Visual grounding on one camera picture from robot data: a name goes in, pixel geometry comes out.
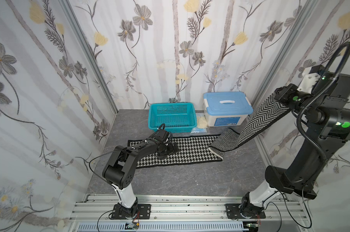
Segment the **black white houndstooth scarf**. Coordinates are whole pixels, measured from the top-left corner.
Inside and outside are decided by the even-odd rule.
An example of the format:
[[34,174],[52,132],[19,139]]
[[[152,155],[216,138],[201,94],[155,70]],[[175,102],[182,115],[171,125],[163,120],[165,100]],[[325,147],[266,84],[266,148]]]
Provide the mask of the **black white houndstooth scarf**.
[[223,161],[226,152],[240,148],[291,111],[274,98],[273,93],[261,103],[241,132],[227,128],[220,135],[176,137],[179,152],[165,159],[150,154],[140,159],[136,168]]

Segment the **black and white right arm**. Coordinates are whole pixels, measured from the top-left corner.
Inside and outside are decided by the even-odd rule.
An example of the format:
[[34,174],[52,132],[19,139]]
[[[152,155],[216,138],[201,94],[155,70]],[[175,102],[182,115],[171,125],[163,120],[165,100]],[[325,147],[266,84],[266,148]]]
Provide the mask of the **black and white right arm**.
[[289,168],[269,165],[265,180],[242,199],[242,217],[263,214],[278,194],[296,193],[314,200],[314,183],[329,159],[350,141],[350,109],[345,105],[350,96],[350,75],[335,76],[325,72],[312,93],[299,91],[290,84],[277,93],[274,100],[297,113],[297,129],[304,142]]

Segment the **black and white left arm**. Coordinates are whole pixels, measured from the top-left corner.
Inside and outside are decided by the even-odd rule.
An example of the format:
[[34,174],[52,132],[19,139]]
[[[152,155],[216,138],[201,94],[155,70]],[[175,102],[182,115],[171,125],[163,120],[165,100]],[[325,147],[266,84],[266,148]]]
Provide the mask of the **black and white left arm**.
[[172,133],[164,128],[159,128],[150,137],[142,140],[134,146],[118,146],[111,153],[103,171],[103,179],[110,184],[119,197],[119,202],[114,206],[112,219],[135,219],[139,217],[138,199],[133,193],[131,182],[140,160],[157,154],[160,160],[164,160],[179,152]]

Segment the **teal plastic basket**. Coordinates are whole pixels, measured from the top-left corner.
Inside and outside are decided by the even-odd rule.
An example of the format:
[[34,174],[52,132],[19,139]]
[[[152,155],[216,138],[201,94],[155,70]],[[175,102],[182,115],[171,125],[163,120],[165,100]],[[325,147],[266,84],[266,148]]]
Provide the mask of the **teal plastic basket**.
[[197,126],[194,105],[190,102],[151,105],[148,128],[156,131],[162,124],[165,124],[165,130],[171,133],[191,132]]

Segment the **clear bag with yellow contents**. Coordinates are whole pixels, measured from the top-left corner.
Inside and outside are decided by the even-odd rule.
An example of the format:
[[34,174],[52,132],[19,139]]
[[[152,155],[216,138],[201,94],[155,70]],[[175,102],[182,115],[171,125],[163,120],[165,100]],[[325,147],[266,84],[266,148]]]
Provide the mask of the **clear bag with yellow contents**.
[[196,113],[197,126],[192,129],[190,135],[207,135],[210,134],[208,122],[204,113]]

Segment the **white box with blue lid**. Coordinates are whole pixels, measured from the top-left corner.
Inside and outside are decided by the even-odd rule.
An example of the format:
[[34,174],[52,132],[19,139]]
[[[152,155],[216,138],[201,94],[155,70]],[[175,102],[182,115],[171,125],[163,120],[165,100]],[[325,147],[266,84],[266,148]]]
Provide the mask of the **white box with blue lid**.
[[210,127],[240,126],[253,108],[243,92],[204,94],[204,114]]

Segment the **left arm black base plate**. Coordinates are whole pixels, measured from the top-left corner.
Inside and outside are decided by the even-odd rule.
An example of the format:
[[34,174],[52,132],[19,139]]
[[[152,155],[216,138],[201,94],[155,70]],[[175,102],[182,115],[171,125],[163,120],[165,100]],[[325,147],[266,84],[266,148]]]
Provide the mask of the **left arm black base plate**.
[[134,204],[131,208],[126,208],[121,204],[114,205],[110,214],[110,219],[150,219],[151,204]]

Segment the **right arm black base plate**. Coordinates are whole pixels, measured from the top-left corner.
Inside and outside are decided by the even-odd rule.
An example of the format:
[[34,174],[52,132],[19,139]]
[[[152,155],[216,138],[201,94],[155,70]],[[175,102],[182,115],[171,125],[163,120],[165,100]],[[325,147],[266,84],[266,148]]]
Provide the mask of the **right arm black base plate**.
[[254,205],[241,206],[241,204],[225,204],[226,215],[228,219],[258,219],[266,218],[262,207]]

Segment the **aluminium rail frame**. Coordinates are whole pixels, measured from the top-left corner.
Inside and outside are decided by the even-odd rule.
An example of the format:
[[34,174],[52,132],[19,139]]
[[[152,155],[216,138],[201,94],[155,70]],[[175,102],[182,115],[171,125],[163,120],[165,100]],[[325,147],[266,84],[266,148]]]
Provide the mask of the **aluminium rail frame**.
[[248,232],[311,232],[309,216],[298,201],[275,198],[264,210],[266,218],[228,219],[225,204],[239,204],[240,197],[158,196],[139,195],[139,204],[151,204],[150,219],[110,219],[118,197],[107,194],[88,194],[81,203],[75,203],[66,226],[67,232],[83,222],[128,222],[134,228],[141,222],[212,222],[240,221]]

